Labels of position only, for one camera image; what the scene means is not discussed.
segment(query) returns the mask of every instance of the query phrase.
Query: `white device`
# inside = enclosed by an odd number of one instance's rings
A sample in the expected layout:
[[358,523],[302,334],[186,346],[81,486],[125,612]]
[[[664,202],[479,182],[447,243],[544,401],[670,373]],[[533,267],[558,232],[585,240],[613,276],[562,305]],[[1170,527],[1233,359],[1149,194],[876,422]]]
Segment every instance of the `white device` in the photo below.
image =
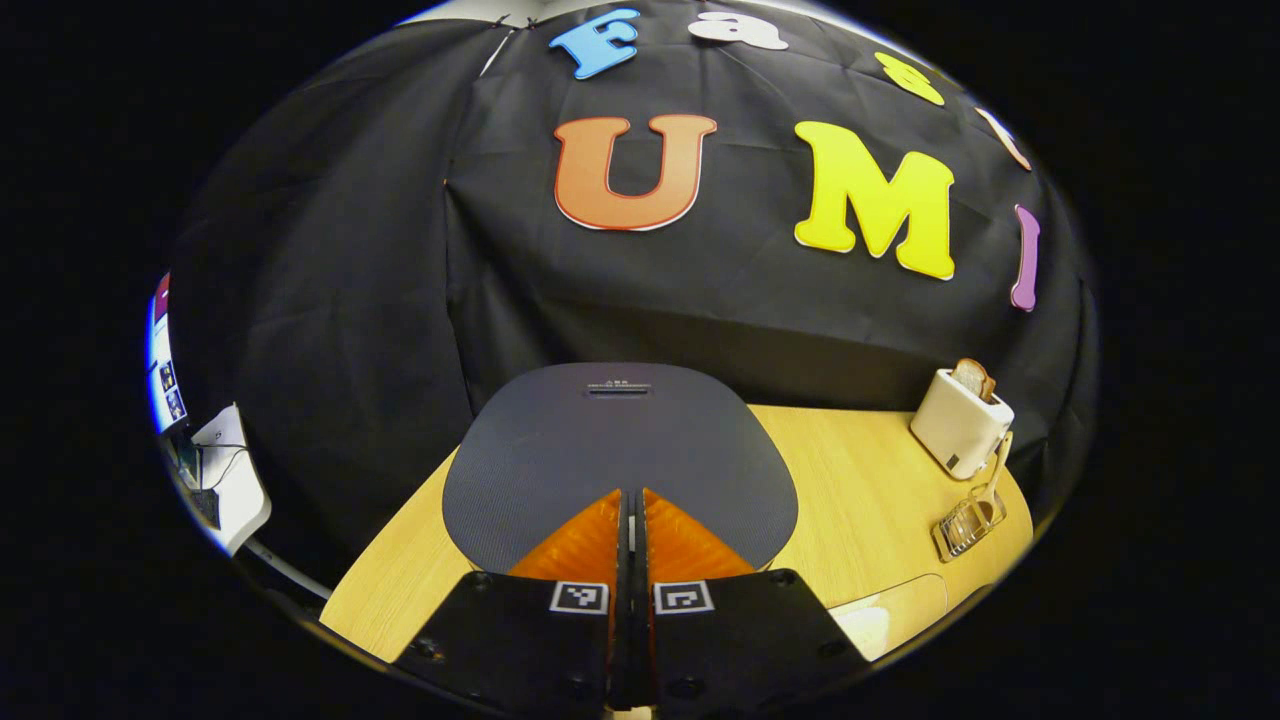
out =
[[221,525],[214,529],[201,523],[200,527],[227,555],[236,555],[271,516],[271,498],[253,470],[239,407],[234,402],[224,407],[191,441],[201,447],[200,474],[204,487],[218,493]]
[[998,395],[991,398],[993,404],[984,402],[952,379],[950,369],[940,368],[911,418],[911,433],[957,480],[986,468],[1014,424],[1014,409]]

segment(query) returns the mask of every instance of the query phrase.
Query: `bread slice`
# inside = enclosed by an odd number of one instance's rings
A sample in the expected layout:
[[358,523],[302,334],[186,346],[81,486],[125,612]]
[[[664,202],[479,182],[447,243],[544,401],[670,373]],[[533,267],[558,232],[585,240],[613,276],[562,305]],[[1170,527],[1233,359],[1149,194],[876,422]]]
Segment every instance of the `bread slice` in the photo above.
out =
[[974,359],[965,357],[956,363],[956,369],[951,370],[951,379],[960,383],[969,392],[982,397],[982,387],[987,382],[987,370]]
[[987,379],[982,382],[982,392],[978,393],[978,398],[987,405],[995,405],[996,401],[991,398],[996,392],[996,378],[987,375]]

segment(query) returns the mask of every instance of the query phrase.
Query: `letter u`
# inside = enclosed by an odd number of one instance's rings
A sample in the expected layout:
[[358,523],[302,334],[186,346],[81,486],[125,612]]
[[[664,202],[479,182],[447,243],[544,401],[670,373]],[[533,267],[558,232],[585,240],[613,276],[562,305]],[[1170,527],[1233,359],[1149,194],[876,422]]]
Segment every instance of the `letter u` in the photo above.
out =
[[701,115],[658,115],[649,127],[662,135],[662,174],[644,195],[609,190],[613,141],[631,128],[623,118],[584,118],[556,128],[561,160],[556,169],[556,205],[594,229],[650,231],[678,220],[698,199],[703,137],[716,120]]

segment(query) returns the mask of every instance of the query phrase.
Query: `gray mat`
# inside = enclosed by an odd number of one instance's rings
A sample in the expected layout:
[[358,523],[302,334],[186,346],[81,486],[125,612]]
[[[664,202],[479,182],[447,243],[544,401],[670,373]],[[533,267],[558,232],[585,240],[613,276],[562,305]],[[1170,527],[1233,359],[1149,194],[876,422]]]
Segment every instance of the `gray mat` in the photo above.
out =
[[755,568],[795,529],[791,474],[742,400],[640,363],[552,365],[499,389],[449,469],[444,525],[471,562],[507,573],[591,502],[644,487]]

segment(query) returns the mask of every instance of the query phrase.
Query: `foam letter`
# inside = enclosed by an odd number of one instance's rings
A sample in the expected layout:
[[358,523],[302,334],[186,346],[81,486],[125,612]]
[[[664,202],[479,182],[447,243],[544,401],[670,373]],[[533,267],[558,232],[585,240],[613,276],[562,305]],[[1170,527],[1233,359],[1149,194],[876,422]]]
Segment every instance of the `foam letter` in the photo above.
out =
[[924,77],[920,70],[886,53],[877,53],[876,59],[884,67],[884,74],[902,90],[914,92],[934,105],[943,104],[942,95],[933,88],[929,78]]
[[908,152],[884,179],[863,141],[828,123],[803,122],[796,135],[813,149],[813,206],[809,219],[796,224],[800,245],[849,252],[854,232],[845,223],[852,202],[867,250],[879,258],[910,215],[906,240],[897,246],[897,261],[906,269],[948,281],[955,275],[950,255],[951,169],[923,152]]
[[786,50],[787,44],[778,37],[778,28],[759,18],[737,13],[699,13],[701,22],[691,23],[689,32],[707,40],[724,40],[763,47],[765,50]]
[[649,231],[673,223],[698,199],[703,136],[716,120],[701,115],[658,115],[649,120],[662,133],[662,174],[644,195],[609,190],[613,141],[631,128],[623,118],[584,118],[556,128],[561,160],[556,169],[556,205],[561,213],[594,229]]
[[1009,135],[1009,131],[1005,129],[1005,126],[1000,124],[1000,122],[996,120],[996,118],[991,117],[991,113],[983,110],[982,108],[974,108],[974,110],[987,120],[987,124],[991,126],[991,129],[996,131],[996,137],[1000,138],[1000,142],[1005,146],[1005,150],[1007,150],[1009,154],[1014,156],[1014,160],[1018,160],[1018,164],[1021,165],[1023,169],[1030,172],[1032,169],[1030,161],[1028,161],[1027,158],[1024,158],[1023,154],[1018,151],[1018,146],[1014,145],[1014,136]]
[[635,47],[630,45],[620,47],[613,41],[630,42],[639,37],[631,23],[622,22],[639,17],[640,13],[630,8],[613,10],[557,36],[552,40],[550,47],[568,50],[568,54],[577,60],[573,77],[586,79],[635,56]]
[[1023,227],[1023,252],[1018,263],[1018,279],[1009,291],[1009,301],[1028,313],[1036,307],[1036,263],[1039,256],[1039,222],[1027,208],[1014,205],[1018,224]]

